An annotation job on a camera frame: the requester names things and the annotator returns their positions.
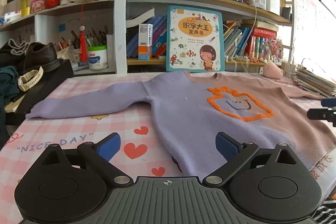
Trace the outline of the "purple and pink sweater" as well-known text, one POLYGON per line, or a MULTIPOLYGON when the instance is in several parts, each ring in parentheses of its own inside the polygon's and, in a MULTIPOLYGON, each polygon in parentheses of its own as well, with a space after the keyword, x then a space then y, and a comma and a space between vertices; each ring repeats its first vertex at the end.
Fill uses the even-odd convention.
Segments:
POLYGON ((47 98, 31 109, 29 118, 112 114, 148 103, 155 130, 182 172, 203 178, 224 163, 215 147, 219 132, 260 148, 286 143, 312 169, 335 146, 335 134, 322 121, 308 119, 294 103, 302 97, 320 99, 319 94, 256 77, 197 77, 177 71, 70 98, 47 98))

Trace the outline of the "stack of notebooks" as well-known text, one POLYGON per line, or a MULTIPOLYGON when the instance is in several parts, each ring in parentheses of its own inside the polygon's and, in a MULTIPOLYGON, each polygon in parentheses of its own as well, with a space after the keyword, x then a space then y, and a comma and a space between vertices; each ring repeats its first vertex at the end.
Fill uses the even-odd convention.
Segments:
POLYGON ((335 97, 335 81, 327 80, 299 65, 296 67, 294 82, 307 91, 316 92, 326 98, 335 97))

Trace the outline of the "pink checkered tablecloth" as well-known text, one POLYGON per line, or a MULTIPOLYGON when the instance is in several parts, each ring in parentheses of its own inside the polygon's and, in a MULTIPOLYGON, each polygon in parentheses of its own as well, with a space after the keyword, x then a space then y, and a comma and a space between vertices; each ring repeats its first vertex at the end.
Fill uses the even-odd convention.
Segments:
MULTIPOLYGON (((161 73, 130 73, 125 76, 98 75, 74 77, 59 85, 48 98, 66 98, 100 90, 115 83, 147 81, 161 73)), ((154 130, 150 106, 138 104, 109 115, 76 119, 28 119, 13 133, 1 149, 1 223, 20 223, 22 216, 14 201, 14 191, 19 180, 30 166, 52 143, 63 149, 76 148, 84 141, 94 143, 112 132, 121 137, 121 149, 112 159, 112 164, 123 172, 137 176, 179 176, 177 165, 164 149, 154 130), (135 129, 148 129, 148 133, 136 134, 135 129), (123 147, 133 143, 147 146, 147 152, 136 159, 129 158, 123 147)), ((335 150, 326 154, 311 171, 319 182, 323 196, 328 196, 335 187, 335 150)))

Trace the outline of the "pink plush toy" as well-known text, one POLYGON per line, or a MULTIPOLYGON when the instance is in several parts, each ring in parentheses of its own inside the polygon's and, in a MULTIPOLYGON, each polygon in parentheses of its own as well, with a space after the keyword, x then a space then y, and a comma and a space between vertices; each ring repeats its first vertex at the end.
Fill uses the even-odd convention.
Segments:
POLYGON ((274 62, 269 60, 265 64, 262 70, 262 74, 266 78, 280 80, 283 76, 283 70, 279 68, 274 62))

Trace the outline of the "black box under shoe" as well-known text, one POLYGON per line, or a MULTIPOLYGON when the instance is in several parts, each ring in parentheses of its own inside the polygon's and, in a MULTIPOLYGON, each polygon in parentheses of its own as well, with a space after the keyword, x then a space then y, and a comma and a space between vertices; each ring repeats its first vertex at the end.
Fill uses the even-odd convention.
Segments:
POLYGON ((43 73, 42 79, 27 92, 20 92, 14 99, 19 102, 14 112, 6 113, 6 125, 19 126, 26 114, 38 102, 49 96, 60 84, 74 74, 69 60, 60 60, 60 67, 52 72, 43 73))

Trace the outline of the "white green pen jar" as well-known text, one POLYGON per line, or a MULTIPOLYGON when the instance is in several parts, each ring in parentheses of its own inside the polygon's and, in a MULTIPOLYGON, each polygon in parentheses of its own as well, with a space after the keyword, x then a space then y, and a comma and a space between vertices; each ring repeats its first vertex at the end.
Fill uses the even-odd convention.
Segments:
POLYGON ((107 46, 88 47, 88 65, 92 71, 100 71, 108 68, 108 52, 107 46))

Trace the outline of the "white wrist watch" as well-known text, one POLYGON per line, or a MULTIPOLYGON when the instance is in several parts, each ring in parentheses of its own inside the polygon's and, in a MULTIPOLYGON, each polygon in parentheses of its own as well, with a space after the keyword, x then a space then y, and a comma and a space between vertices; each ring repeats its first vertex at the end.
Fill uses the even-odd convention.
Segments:
POLYGON ((26 92, 33 88, 43 77, 44 70, 42 66, 38 70, 31 70, 18 78, 18 87, 26 92))

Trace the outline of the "red tassel charm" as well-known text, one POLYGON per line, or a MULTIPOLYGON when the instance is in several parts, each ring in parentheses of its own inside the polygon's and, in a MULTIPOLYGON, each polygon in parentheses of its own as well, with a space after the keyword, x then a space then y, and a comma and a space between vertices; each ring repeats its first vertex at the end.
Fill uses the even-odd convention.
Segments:
POLYGON ((87 46, 86 46, 86 39, 85 39, 85 26, 84 26, 84 6, 81 4, 81 11, 80 11, 80 61, 86 62, 88 61, 87 57, 87 46))

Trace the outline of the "brown leather shoe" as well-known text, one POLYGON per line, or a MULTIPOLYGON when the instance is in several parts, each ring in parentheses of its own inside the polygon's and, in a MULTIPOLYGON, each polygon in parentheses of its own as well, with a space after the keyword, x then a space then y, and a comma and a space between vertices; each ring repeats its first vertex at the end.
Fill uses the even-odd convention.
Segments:
POLYGON ((31 43, 23 62, 23 72, 39 70, 42 67, 45 72, 51 72, 60 67, 60 61, 52 43, 31 43))

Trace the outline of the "dark teal garment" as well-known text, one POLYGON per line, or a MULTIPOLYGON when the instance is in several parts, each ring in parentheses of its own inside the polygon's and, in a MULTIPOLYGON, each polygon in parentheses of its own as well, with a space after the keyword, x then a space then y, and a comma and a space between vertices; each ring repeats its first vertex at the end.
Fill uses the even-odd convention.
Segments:
POLYGON ((0 86, 0 115, 1 115, 1 148, 9 139, 9 133, 6 129, 5 106, 16 97, 20 90, 18 88, 18 72, 15 66, 1 68, 1 86, 0 86))

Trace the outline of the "children's sound book teal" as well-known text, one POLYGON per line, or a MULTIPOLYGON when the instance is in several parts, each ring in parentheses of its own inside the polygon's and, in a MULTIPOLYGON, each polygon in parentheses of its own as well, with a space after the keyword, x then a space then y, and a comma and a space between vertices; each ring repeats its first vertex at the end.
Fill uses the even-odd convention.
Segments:
POLYGON ((166 70, 222 72, 225 69, 222 14, 169 5, 166 70))

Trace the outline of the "usmile white orange box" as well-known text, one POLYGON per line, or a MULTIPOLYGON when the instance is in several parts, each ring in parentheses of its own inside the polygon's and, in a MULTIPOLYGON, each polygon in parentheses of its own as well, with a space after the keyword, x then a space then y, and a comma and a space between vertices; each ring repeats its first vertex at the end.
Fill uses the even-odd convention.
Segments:
POLYGON ((153 43, 153 25, 140 24, 138 33, 138 59, 149 60, 153 43))

